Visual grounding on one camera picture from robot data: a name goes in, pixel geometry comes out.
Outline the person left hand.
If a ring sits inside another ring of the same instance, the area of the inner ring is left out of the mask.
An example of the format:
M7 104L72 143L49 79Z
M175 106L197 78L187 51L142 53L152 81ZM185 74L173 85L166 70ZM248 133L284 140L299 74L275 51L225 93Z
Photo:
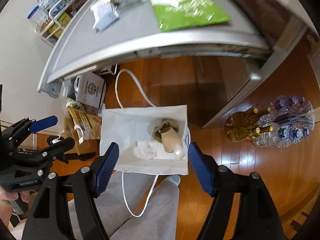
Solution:
M0 216L6 227L9 226L10 217L13 211L10 201L15 201L17 199L17 192L7 192L2 187L0 188Z

